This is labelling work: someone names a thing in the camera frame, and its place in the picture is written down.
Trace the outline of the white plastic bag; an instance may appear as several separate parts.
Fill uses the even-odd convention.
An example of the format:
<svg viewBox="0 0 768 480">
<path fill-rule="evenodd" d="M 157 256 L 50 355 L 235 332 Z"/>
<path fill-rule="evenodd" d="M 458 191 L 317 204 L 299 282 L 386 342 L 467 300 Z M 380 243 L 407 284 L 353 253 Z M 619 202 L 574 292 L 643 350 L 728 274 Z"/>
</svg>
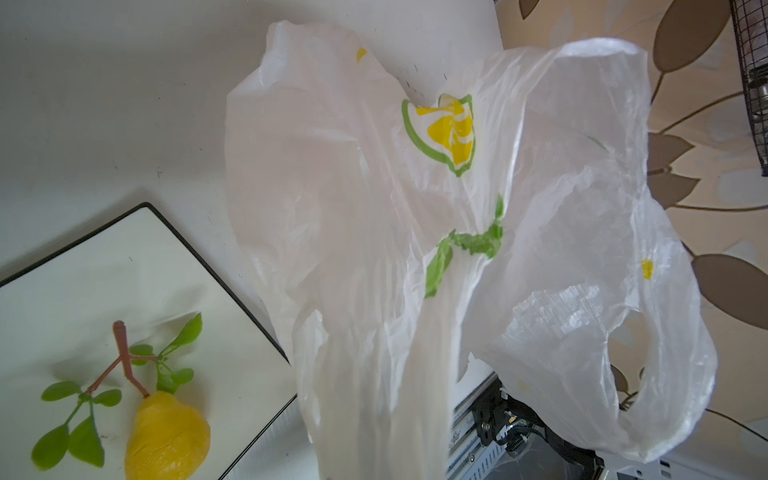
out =
<svg viewBox="0 0 768 480">
<path fill-rule="evenodd" d="M 229 212 L 321 478 L 444 478 L 469 358 L 576 446 L 690 436 L 717 354 L 649 109 L 618 39 L 496 53 L 421 106 L 354 32 L 269 27 L 227 98 Z"/>
</svg>

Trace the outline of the yellow fake lemon with leaves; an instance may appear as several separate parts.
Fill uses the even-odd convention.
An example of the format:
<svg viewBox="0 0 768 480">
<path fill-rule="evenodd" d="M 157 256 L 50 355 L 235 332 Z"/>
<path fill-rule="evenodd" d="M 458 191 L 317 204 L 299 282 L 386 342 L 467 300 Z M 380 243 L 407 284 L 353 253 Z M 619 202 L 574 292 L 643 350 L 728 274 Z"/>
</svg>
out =
<svg viewBox="0 0 768 480">
<path fill-rule="evenodd" d="M 95 408 L 112 408 L 122 401 L 118 388 L 103 390 L 102 383 L 118 367 L 141 394 L 126 444 L 123 471 L 127 479 L 189 479 L 207 458 L 211 429 L 203 413 L 176 397 L 181 386 L 195 377 L 192 368 L 174 370 L 171 354 L 193 344 L 202 334 L 203 318 L 194 315 L 159 352 L 147 344 L 130 346 L 125 323 L 116 321 L 112 333 L 118 357 L 87 387 L 74 381 L 49 385 L 44 402 L 74 397 L 76 404 L 64 422 L 45 433 L 32 448 L 30 459 L 40 471 L 56 467 L 67 455 L 96 468 L 106 461 L 98 432 Z"/>
</svg>

